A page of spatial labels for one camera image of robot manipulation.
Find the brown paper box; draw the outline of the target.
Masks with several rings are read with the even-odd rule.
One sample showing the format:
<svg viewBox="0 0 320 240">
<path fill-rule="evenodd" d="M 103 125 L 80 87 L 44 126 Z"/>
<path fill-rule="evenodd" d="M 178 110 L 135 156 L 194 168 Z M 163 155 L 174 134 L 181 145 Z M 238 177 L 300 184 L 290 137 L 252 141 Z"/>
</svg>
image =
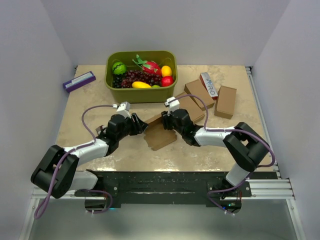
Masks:
<svg viewBox="0 0 320 240">
<path fill-rule="evenodd" d="M 146 123 L 148 127 L 144 132 L 144 140 L 151 150 L 157 151 L 177 140 L 174 130 L 164 129 L 161 114 L 153 116 Z"/>
</svg>

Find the brown snack wrapper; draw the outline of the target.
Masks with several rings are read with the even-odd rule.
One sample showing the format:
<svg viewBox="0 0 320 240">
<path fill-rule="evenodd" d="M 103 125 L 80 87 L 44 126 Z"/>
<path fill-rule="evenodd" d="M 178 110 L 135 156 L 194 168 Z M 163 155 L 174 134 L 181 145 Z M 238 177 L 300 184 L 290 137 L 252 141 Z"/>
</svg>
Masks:
<svg viewBox="0 0 320 240">
<path fill-rule="evenodd" d="M 101 126 L 97 127 L 95 130 L 97 133 L 97 136 L 96 136 L 97 139 L 105 139 L 106 138 L 106 136 L 107 136 L 107 126 L 106 125 L 101 125 Z"/>
</svg>

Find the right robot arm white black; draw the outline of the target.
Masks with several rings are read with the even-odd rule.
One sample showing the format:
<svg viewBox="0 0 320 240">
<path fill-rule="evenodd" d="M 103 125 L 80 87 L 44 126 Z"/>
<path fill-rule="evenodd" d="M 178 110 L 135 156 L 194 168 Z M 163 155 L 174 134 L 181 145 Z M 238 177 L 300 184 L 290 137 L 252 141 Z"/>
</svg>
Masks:
<svg viewBox="0 0 320 240">
<path fill-rule="evenodd" d="M 174 130 L 190 146 L 228 149 L 235 164 L 215 190 L 223 190 L 230 197 L 241 190 L 240 184 L 260 166 L 271 150 L 269 144 L 245 122 L 227 128 L 209 128 L 193 123 L 185 109 L 163 111 L 161 122 L 165 130 Z"/>
</svg>

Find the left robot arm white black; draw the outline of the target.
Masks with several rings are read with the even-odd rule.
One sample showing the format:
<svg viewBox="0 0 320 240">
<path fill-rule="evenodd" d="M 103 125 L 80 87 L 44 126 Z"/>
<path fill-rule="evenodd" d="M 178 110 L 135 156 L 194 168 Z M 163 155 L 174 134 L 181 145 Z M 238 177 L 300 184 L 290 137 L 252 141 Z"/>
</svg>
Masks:
<svg viewBox="0 0 320 240">
<path fill-rule="evenodd" d="M 114 114 L 92 141 L 73 147 L 52 145 L 32 173 L 30 181 L 56 199 L 72 189 L 86 189 L 92 196 L 99 196 L 104 184 L 93 173 L 89 173 L 85 180 L 74 180 L 80 177 L 76 174 L 78 165 L 111 155 L 123 138 L 142 134 L 147 127 L 148 124 L 136 113 L 130 117 Z"/>
</svg>

